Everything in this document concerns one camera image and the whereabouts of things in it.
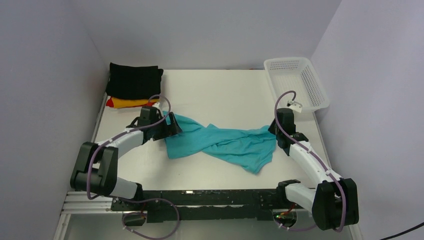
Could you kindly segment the turquoise t-shirt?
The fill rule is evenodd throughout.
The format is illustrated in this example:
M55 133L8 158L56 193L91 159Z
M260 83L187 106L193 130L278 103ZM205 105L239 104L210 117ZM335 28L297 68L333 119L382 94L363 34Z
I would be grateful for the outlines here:
M219 128L213 124L203 126L195 120L175 115L181 133L165 138L169 159L185 158L205 153L227 163L258 174L273 159L276 137L264 125L258 129Z

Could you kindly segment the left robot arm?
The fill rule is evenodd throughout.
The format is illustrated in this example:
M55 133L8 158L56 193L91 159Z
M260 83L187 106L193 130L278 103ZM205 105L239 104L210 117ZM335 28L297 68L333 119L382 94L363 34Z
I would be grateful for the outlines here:
M142 185L118 176L119 159L150 140L162 140L179 133L182 129L172 111L144 106L139 116L118 135L81 145L70 177L70 187L85 191L89 199L102 196L142 201Z

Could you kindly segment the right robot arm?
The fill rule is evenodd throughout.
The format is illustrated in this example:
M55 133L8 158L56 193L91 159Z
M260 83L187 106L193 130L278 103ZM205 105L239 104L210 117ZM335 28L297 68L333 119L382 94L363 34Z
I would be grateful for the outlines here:
M359 222L358 189L351 178L343 178L318 156L309 139L296 130L295 115L290 108L274 112L268 131L277 145L294 160L316 185L314 189L299 180L279 182L278 200L294 203L307 210L320 230L340 230Z

